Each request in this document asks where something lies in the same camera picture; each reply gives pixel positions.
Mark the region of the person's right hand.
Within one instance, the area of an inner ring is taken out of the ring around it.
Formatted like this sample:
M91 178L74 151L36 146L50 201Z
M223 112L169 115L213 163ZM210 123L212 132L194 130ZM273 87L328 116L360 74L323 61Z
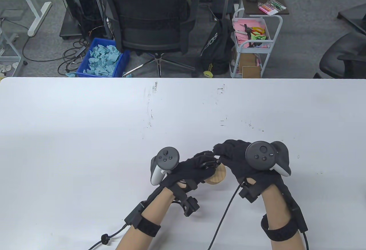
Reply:
M236 177L242 191L239 195L253 203L268 187L275 185L281 193L287 194L281 173L274 169L280 155L279 146L263 141L254 143L228 139L213 148L222 164Z

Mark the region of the person's left hand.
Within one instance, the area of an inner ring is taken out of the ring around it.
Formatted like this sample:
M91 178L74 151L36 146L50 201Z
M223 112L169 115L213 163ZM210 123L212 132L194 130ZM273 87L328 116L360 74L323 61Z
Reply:
M160 183L161 186L171 188L180 181L192 180L196 185L204 182L206 179L212 177L216 169L209 167L201 167L206 162L215 161L214 153L212 151L203 151L197 153L194 157L180 162L171 173Z

